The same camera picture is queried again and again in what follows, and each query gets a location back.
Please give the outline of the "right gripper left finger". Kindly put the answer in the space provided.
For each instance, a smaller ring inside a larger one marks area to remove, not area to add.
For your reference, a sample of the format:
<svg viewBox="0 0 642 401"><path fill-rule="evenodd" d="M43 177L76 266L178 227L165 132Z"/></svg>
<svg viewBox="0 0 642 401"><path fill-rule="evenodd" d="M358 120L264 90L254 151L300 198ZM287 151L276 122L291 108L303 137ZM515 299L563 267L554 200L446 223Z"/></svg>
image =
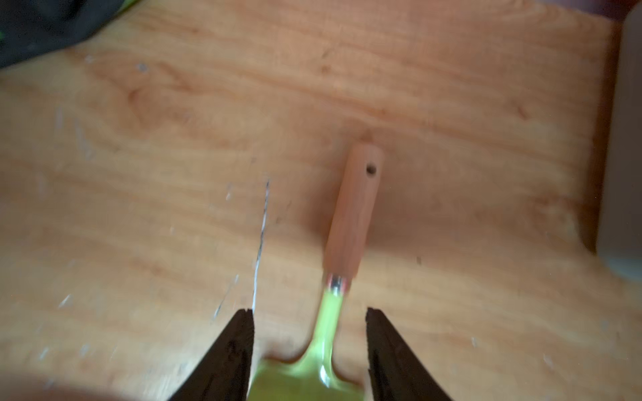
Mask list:
<svg viewBox="0 0 642 401"><path fill-rule="evenodd" d="M255 326L250 309L238 310L172 400L247 399Z"/></svg>

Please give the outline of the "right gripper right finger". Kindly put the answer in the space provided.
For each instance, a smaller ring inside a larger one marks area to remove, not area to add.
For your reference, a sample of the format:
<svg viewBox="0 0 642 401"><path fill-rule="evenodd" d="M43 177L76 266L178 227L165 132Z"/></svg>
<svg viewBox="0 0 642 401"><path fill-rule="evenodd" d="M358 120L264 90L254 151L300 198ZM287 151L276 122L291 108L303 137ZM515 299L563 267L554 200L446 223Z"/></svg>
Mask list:
<svg viewBox="0 0 642 401"><path fill-rule="evenodd" d="M370 307L365 320L375 400L451 401L381 310Z"/></svg>

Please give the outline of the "green rake wooden handle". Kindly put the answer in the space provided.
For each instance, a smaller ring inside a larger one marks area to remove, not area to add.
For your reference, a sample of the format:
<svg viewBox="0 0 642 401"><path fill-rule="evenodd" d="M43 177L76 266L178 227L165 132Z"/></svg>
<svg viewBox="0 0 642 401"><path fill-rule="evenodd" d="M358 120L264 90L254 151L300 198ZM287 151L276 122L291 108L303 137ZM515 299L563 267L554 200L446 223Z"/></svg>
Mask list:
<svg viewBox="0 0 642 401"><path fill-rule="evenodd" d="M324 289L309 345L294 362L264 359L248 399L364 399L361 386L335 371L333 349L343 302L364 255L383 162L383 151L372 143L359 142L350 150L324 250Z"/></svg>

